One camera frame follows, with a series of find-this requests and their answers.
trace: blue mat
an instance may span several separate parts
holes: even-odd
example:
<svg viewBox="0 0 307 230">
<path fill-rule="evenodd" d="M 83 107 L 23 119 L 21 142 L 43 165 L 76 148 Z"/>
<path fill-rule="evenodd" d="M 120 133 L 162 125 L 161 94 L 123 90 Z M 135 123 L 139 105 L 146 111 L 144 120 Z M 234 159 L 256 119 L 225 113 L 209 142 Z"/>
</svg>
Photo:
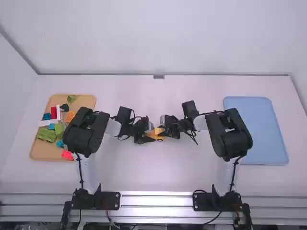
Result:
<svg viewBox="0 0 307 230">
<path fill-rule="evenodd" d="M 285 165 L 289 162 L 270 99 L 229 96 L 224 98 L 224 108 L 239 111 L 253 138 L 253 147 L 241 164 Z"/>
</svg>

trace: metal bracket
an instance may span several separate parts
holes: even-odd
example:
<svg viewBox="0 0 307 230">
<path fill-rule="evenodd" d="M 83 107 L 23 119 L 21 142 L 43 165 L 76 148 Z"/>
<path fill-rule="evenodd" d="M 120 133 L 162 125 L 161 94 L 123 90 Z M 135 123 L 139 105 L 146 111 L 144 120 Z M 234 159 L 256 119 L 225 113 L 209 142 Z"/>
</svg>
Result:
<svg viewBox="0 0 307 230">
<path fill-rule="evenodd" d="M 204 211 L 240 211 L 241 195 L 236 192 L 229 192 L 227 195 L 218 197 L 214 193 L 194 193 L 193 208 L 196 212 Z"/>
<path fill-rule="evenodd" d="M 72 209 L 97 209 L 97 210 L 119 210 L 119 192 L 97 191 L 89 195 L 86 190 L 75 190 L 72 195 Z"/>
</svg>

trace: wooden board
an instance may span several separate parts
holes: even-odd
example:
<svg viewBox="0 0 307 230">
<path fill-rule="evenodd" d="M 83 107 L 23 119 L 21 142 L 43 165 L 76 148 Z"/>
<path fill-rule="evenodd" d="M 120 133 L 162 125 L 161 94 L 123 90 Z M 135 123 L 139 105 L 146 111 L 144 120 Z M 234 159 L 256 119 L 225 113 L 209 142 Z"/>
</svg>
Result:
<svg viewBox="0 0 307 230">
<path fill-rule="evenodd" d="M 46 108 L 45 113 L 50 113 L 51 107 L 56 106 L 57 104 L 65 104 L 67 103 L 69 105 L 70 111 L 77 112 L 81 106 L 88 107 L 91 109 L 94 109 L 96 99 L 92 95 L 76 95 L 76 100 L 73 103 L 68 103 L 67 96 L 68 94 L 54 94 L 50 97 Z M 66 112 L 62 112 L 63 120 L 66 119 Z M 31 152 L 30 152 L 30 158 L 36 161 L 66 161 L 70 162 L 70 160 L 62 158 L 62 152 L 63 149 L 58 148 L 56 145 L 56 142 L 49 143 L 44 140 L 40 140 L 38 138 L 35 138 Z"/>
</svg>

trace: green toy block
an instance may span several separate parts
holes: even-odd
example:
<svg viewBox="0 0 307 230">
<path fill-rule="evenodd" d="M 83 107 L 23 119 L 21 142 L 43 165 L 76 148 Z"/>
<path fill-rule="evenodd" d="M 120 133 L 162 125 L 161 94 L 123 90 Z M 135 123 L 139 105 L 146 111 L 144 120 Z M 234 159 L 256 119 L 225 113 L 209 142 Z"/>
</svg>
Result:
<svg viewBox="0 0 307 230">
<path fill-rule="evenodd" d="M 37 138 L 54 143 L 57 139 L 56 132 L 47 128 L 40 128 L 37 133 Z"/>
<path fill-rule="evenodd" d="M 76 100 L 76 96 L 75 95 L 68 95 L 67 96 L 67 101 L 69 103 L 73 103 Z"/>
<path fill-rule="evenodd" d="M 62 124 L 54 124 L 54 128 L 56 130 L 57 138 L 62 139 L 62 135 L 63 135 L 63 132 L 64 132 L 63 125 Z"/>
</svg>

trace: toy block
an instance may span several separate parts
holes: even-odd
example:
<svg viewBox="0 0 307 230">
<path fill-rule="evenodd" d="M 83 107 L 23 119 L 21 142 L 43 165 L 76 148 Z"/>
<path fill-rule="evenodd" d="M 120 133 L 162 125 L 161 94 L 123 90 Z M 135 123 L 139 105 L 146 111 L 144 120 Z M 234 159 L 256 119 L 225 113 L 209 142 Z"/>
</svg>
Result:
<svg viewBox="0 0 307 230">
<path fill-rule="evenodd" d="M 55 128 L 57 138 L 62 139 L 62 135 L 63 135 L 63 132 L 64 132 L 63 125 L 62 124 L 55 124 L 54 128 Z"/>
<path fill-rule="evenodd" d="M 76 96 L 75 95 L 68 95 L 67 96 L 67 101 L 69 103 L 73 103 L 76 100 Z"/>
<path fill-rule="evenodd" d="M 57 108 L 51 107 L 51 119 L 57 119 Z"/>
<path fill-rule="evenodd" d="M 69 111 L 69 106 L 68 104 L 63 104 L 60 106 L 60 108 L 64 111 L 64 112 L 68 112 Z"/>
<path fill-rule="evenodd" d="M 58 121 L 61 121 L 61 109 L 59 107 L 59 104 L 57 104 L 57 119 Z"/>
<path fill-rule="evenodd" d="M 49 125 L 49 129 L 50 130 L 55 130 L 56 128 L 54 127 L 54 123 L 51 123 L 50 125 Z"/>
<path fill-rule="evenodd" d="M 51 120 L 46 120 L 46 121 L 39 121 L 38 126 L 39 127 L 44 127 L 44 126 L 50 126 L 52 123 L 58 123 L 57 119 L 51 119 Z"/>
<path fill-rule="evenodd" d="M 42 121 L 50 120 L 51 119 L 51 113 L 46 113 L 43 115 Z"/>
<path fill-rule="evenodd" d="M 71 161 L 73 160 L 72 153 L 69 152 L 68 150 L 63 150 L 62 157 Z"/>
<path fill-rule="evenodd" d="M 47 128 L 40 128 L 37 133 L 37 138 L 54 143 L 57 139 L 56 132 Z"/>
<path fill-rule="evenodd" d="M 58 146 L 59 148 L 63 148 L 63 147 L 64 147 L 63 140 L 59 140 L 59 141 L 57 142 L 57 146 Z"/>
<path fill-rule="evenodd" d="M 74 117 L 75 117 L 75 112 L 74 111 L 69 111 L 65 121 L 66 122 L 70 122 Z"/>
</svg>

